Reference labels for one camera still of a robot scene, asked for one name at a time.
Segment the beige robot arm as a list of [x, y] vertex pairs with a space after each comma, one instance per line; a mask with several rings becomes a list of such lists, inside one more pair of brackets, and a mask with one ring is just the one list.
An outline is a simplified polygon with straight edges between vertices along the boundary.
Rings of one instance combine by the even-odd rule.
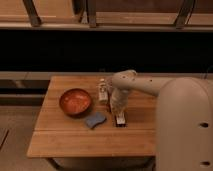
[[112, 86], [114, 114], [124, 111], [133, 90], [157, 98], [156, 171], [213, 171], [213, 80], [126, 70], [112, 76]]

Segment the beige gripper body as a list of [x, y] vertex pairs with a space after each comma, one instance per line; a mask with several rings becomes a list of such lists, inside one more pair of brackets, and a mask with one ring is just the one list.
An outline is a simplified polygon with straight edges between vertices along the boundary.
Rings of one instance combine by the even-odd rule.
[[125, 110], [129, 96], [128, 90], [115, 88], [110, 97], [110, 108], [114, 115], [118, 115]]

